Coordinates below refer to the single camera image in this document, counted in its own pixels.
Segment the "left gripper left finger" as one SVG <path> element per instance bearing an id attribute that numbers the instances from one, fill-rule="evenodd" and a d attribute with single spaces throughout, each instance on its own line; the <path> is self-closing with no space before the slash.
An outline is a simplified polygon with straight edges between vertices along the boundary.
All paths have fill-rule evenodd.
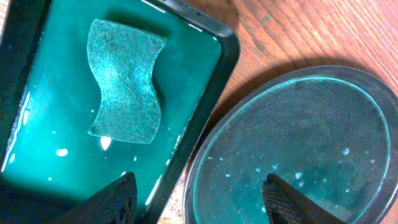
<path id="1" fill-rule="evenodd" d="M 136 178 L 127 172 L 52 223 L 130 224 L 134 223 L 136 207 Z"/>

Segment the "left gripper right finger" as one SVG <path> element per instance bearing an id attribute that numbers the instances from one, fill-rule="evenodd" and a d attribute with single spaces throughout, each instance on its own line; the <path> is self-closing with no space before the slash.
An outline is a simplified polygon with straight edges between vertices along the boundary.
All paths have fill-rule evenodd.
<path id="1" fill-rule="evenodd" d="M 262 200 L 272 224 L 345 224 L 276 174 L 263 181 Z"/>

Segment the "green scouring sponge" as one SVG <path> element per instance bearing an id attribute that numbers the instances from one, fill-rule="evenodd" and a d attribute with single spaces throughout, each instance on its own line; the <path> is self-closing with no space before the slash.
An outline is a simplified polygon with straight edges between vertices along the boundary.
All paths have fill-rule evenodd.
<path id="1" fill-rule="evenodd" d="M 152 142 L 161 120 L 152 72 L 166 42 L 165 37 L 145 30 L 93 21 L 86 49 L 101 103 L 88 134 L 122 142 Z"/>

